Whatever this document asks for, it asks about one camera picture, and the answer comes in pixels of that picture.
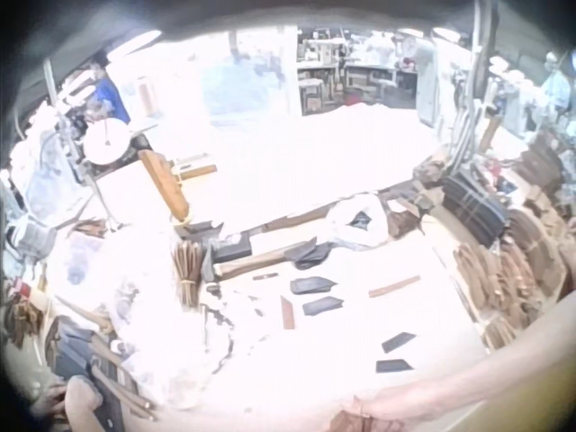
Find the person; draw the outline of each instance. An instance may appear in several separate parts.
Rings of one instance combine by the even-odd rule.
[[[550,76],[542,84],[542,90],[548,96],[553,114],[558,118],[570,109],[572,90],[568,78],[560,70],[558,58],[553,52],[546,55],[544,68],[550,72]]]
[[[94,95],[88,101],[88,111],[94,121],[114,118],[129,124],[131,121],[130,115],[120,97],[118,87],[106,73],[105,68],[107,65],[107,58],[102,52],[96,54],[90,63],[90,69],[94,72],[94,81],[96,83]]]
[[[576,220],[570,229],[576,229]],[[560,252],[576,275],[576,246],[563,245]],[[370,400],[354,397],[344,409],[374,418],[371,432],[403,431],[497,396],[576,354],[574,311],[576,292],[571,292],[516,341],[479,363],[444,377],[384,389]]]
[[[104,432],[94,411],[103,398],[92,382],[84,376],[73,376],[67,383],[56,379],[30,408],[41,423],[49,424],[58,414],[66,414],[72,432]]]

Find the human hand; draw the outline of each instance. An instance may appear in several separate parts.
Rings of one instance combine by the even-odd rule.
[[[344,410],[359,417],[373,418],[371,432],[410,430],[418,423],[444,413],[437,385],[432,382],[414,382],[384,389],[370,400],[354,397]]]
[[[85,376],[73,376],[68,381],[66,392],[67,407],[72,406],[73,408],[94,411],[102,405],[102,401],[102,395]]]
[[[65,393],[66,385],[61,380],[51,383],[38,400],[32,404],[31,414],[40,419],[63,413]]]

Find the forearm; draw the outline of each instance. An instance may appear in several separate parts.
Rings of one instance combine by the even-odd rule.
[[[483,401],[576,354],[576,292],[527,328],[509,346],[440,380],[442,410]]]

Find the leather belt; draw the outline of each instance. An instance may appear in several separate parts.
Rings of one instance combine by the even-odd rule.
[[[445,180],[443,205],[489,248],[504,230],[506,208],[489,196],[482,186],[463,170]]]

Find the black leather piece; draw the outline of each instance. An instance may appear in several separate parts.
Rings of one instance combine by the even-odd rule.
[[[305,245],[295,247],[284,252],[288,261],[292,261],[298,270],[306,270],[322,264],[330,255],[333,248],[331,243],[316,244],[317,239],[313,238]]]
[[[324,277],[313,276],[304,279],[294,279],[290,282],[290,291],[295,295],[329,293],[334,285],[336,285],[336,282]]]
[[[304,310],[304,315],[313,317],[322,312],[340,309],[343,302],[343,300],[337,299],[336,297],[324,297],[323,299],[303,304],[302,309]]]
[[[506,226],[507,209],[490,197],[470,173],[463,170],[445,180],[443,191],[443,205],[480,244],[489,248]]]
[[[371,220],[372,220],[372,218],[370,216],[368,216],[363,211],[360,211],[355,216],[354,220],[352,220],[350,223],[348,223],[348,225],[350,225],[351,227],[354,227],[354,228],[358,228],[360,230],[367,231],[368,230],[368,224],[370,223]]]

